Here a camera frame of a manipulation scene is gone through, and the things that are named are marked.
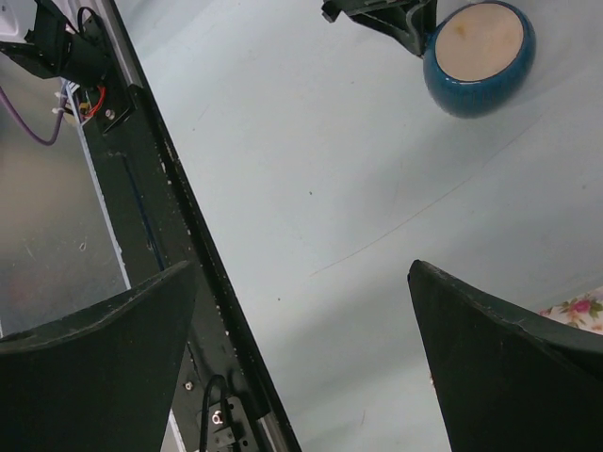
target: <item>white table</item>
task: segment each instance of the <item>white table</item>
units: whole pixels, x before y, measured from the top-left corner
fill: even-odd
[[[414,259],[530,308],[603,283],[600,0],[512,0],[535,67],[475,121],[319,0],[120,3],[304,451],[449,450]]]

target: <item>blue bowl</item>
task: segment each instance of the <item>blue bowl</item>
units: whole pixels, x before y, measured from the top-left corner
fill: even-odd
[[[459,118],[477,118],[491,113],[507,102],[528,77],[536,55],[534,28],[523,12],[497,0],[483,3],[498,4],[508,8],[521,21],[524,30],[523,42],[509,66],[488,78],[469,82],[447,75],[440,67],[435,53],[435,44],[440,32],[459,12],[476,5],[461,8],[442,22],[430,37],[423,57],[423,75],[432,98],[443,110]]]

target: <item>floral cloth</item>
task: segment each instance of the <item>floral cloth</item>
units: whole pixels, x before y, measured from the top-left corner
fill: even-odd
[[[539,314],[570,327],[603,334],[603,287],[544,309]]]

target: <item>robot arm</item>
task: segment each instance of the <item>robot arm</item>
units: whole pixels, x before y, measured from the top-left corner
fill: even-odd
[[[39,78],[96,87],[109,58],[102,42],[79,31],[52,0],[0,0],[0,52]]]

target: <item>metal bracket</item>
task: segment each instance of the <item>metal bracket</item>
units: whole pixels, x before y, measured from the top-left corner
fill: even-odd
[[[360,25],[391,36],[422,57],[435,31],[437,0],[324,0],[322,15],[334,22],[343,11]]]
[[[236,444],[241,452],[260,452],[255,440],[252,424],[247,417],[238,397],[228,397],[230,408],[230,425],[223,423],[220,404],[209,409],[209,435],[207,439],[207,452],[229,452]]]

